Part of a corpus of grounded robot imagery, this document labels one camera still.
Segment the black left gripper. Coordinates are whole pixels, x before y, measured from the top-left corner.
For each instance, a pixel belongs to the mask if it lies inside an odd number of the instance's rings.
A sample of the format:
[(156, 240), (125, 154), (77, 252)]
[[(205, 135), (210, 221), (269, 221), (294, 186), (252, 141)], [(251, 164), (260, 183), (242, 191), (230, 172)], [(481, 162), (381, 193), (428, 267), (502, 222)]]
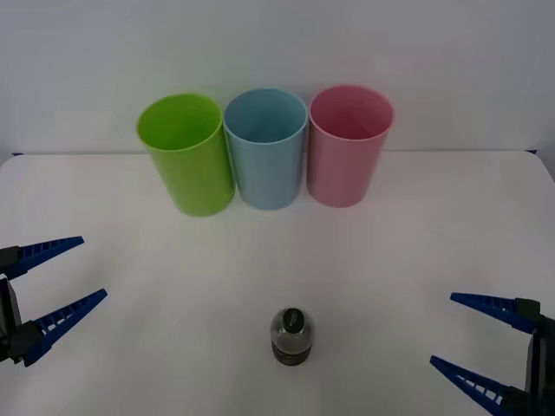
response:
[[(1, 274), (9, 280), (15, 279), (83, 243), (83, 237), (67, 237), (2, 248)], [(1, 361), (10, 359), (15, 364), (23, 362), (25, 367), (39, 361), (57, 341), (108, 296), (105, 289), (100, 289), (40, 318), (22, 322), (16, 293), (7, 278), (0, 280)]]

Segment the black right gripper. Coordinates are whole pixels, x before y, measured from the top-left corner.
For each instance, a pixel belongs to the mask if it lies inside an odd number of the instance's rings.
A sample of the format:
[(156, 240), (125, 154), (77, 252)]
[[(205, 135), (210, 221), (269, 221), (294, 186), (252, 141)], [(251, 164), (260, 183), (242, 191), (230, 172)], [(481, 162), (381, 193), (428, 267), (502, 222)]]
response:
[(554, 320), (540, 302), (454, 292), (450, 300), (532, 335), (526, 363), (526, 391), (432, 355), (430, 364), (492, 416), (554, 414)]

